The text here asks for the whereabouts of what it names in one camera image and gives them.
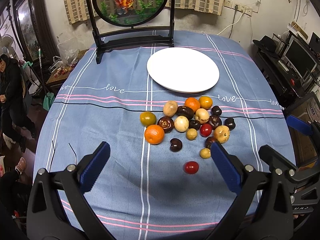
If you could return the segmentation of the tan apple-like fruit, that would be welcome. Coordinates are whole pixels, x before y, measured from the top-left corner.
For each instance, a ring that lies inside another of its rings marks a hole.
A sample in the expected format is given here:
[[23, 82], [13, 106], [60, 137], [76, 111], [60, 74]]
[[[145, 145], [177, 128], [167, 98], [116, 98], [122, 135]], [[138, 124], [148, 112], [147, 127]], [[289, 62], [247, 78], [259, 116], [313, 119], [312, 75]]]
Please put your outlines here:
[[221, 125], [214, 130], [213, 135], [219, 143], [224, 144], [230, 137], [230, 130], [227, 126]]

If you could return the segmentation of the small yellow fruit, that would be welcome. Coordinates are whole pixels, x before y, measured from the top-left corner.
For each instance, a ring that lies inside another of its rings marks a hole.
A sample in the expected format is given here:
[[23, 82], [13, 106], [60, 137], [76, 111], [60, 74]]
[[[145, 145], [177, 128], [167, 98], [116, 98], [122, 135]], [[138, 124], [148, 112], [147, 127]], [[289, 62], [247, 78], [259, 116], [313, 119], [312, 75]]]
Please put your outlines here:
[[210, 158], [211, 157], [210, 149], [203, 148], [202, 150], [200, 150], [200, 157], [203, 158], [203, 159]]

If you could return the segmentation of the dark mangosteen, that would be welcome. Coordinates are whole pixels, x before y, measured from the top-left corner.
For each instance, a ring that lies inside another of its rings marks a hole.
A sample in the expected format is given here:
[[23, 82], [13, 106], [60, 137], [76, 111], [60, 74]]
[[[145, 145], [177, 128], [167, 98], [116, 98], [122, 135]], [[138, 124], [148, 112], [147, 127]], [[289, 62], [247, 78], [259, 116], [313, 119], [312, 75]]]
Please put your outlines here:
[[212, 129], [215, 130], [217, 127], [222, 125], [222, 120], [220, 119], [219, 116], [216, 115], [211, 115], [209, 117], [208, 124], [211, 125]]

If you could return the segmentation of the red cherry tomato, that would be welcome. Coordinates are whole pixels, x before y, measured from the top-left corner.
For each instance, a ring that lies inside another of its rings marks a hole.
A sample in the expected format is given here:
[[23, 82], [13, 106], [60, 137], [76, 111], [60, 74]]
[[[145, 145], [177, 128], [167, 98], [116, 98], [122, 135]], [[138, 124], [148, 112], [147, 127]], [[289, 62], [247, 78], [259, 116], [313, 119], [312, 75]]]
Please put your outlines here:
[[183, 170], [187, 174], [196, 174], [199, 171], [199, 164], [196, 161], [188, 161], [184, 164]]
[[210, 124], [202, 124], [200, 127], [200, 135], [202, 137], [209, 137], [212, 133], [212, 126]]

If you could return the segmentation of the pale striped melon fruit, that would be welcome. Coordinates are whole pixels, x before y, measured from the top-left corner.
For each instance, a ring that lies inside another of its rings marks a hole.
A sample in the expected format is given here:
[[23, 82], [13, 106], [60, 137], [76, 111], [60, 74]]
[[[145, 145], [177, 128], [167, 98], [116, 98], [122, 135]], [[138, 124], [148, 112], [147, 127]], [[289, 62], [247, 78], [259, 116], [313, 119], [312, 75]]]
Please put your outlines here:
[[210, 114], [204, 108], [199, 108], [194, 115], [195, 120], [199, 121], [200, 124], [205, 124], [209, 121]]

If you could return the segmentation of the small yellow-green fruit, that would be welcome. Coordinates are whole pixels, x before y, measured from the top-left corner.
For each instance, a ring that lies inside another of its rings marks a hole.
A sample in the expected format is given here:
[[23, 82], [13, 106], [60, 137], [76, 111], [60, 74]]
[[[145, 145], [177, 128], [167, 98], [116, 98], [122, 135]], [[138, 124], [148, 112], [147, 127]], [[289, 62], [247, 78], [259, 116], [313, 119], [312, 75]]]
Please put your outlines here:
[[186, 137], [188, 140], [195, 140], [197, 138], [197, 130], [194, 128], [190, 128], [186, 132]]

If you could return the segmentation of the small dark plum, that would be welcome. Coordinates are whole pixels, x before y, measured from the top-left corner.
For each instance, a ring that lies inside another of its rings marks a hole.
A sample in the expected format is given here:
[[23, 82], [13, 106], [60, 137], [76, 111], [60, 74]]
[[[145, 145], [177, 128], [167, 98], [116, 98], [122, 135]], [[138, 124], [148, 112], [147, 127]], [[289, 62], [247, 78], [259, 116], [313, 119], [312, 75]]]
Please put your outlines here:
[[199, 120], [191, 119], [189, 121], [189, 129], [193, 128], [198, 131], [200, 127], [201, 127], [201, 123], [199, 122]]

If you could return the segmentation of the yellow-orange persimmon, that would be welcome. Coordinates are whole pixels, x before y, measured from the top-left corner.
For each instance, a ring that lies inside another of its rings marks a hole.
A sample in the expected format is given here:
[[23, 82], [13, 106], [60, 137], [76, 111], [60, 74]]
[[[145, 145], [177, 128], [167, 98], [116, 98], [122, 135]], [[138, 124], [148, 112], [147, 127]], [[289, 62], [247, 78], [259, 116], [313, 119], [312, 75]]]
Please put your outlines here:
[[201, 96], [199, 98], [199, 103], [200, 103], [201, 108], [208, 110], [212, 107], [213, 100], [212, 100], [212, 98], [210, 98], [208, 96]]

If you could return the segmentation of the dark plum lone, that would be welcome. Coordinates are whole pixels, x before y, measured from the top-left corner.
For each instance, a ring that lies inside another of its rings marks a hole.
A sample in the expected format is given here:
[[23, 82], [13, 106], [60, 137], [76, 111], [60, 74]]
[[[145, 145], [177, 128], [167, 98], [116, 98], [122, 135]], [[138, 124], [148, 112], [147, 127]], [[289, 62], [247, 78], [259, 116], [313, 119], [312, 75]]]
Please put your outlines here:
[[170, 150], [172, 152], [178, 152], [182, 149], [183, 145], [182, 142], [180, 141], [180, 139], [177, 138], [172, 138], [170, 140]]

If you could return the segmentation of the dark oblong fruit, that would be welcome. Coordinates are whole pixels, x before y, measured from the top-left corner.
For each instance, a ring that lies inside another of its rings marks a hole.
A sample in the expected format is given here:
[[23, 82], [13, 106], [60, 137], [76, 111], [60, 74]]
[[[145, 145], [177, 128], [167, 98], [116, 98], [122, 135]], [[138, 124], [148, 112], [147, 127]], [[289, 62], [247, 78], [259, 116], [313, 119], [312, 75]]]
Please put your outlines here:
[[185, 116], [188, 120], [191, 120], [194, 117], [194, 111], [188, 106], [178, 106], [176, 114]]

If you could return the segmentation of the dark brown chestnut large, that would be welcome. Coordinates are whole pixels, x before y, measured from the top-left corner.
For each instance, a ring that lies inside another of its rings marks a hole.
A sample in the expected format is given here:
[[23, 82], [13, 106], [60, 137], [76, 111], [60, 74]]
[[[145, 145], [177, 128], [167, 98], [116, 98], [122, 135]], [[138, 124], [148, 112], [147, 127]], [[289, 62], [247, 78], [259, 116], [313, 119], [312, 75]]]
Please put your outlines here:
[[163, 128], [164, 133], [170, 133], [174, 129], [174, 121], [169, 116], [163, 116], [161, 117], [157, 125]]

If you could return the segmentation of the tan potato-like fruit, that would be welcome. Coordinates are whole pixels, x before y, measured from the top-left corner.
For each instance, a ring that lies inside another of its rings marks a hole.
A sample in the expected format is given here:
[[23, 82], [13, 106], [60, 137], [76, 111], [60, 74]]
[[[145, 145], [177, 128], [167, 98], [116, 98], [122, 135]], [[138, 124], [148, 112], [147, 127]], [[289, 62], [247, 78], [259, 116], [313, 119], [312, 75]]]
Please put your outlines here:
[[163, 106], [163, 113], [165, 116], [172, 117], [178, 109], [178, 104], [174, 100], [167, 101]]

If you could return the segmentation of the large orange mandarin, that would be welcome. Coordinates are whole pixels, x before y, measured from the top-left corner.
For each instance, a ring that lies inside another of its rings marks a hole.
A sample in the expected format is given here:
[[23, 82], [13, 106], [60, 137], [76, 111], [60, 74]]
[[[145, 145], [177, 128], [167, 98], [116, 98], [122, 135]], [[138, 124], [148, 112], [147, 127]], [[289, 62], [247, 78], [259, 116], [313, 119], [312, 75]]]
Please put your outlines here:
[[145, 140], [152, 145], [160, 144], [163, 141], [164, 136], [165, 133], [163, 128], [158, 125], [150, 125], [144, 132]]

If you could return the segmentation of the green mandarin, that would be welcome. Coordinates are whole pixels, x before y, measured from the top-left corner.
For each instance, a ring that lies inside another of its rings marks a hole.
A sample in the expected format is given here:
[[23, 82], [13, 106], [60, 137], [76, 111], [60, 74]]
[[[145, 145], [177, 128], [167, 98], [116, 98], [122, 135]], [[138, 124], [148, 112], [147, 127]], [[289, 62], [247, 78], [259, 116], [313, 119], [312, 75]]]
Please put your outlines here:
[[148, 127], [156, 123], [156, 116], [152, 112], [143, 112], [140, 114], [139, 118], [144, 127]]

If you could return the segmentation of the cream round fruit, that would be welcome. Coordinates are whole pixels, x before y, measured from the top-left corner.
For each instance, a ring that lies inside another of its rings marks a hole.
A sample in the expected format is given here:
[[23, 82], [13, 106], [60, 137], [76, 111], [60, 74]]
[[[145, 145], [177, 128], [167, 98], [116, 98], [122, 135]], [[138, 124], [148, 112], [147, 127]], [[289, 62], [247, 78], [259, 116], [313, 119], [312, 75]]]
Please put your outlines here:
[[185, 132], [189, 127], [189, 120], [185, 116], [178, 116], [174, 121], [175, 129], [178, 132]]

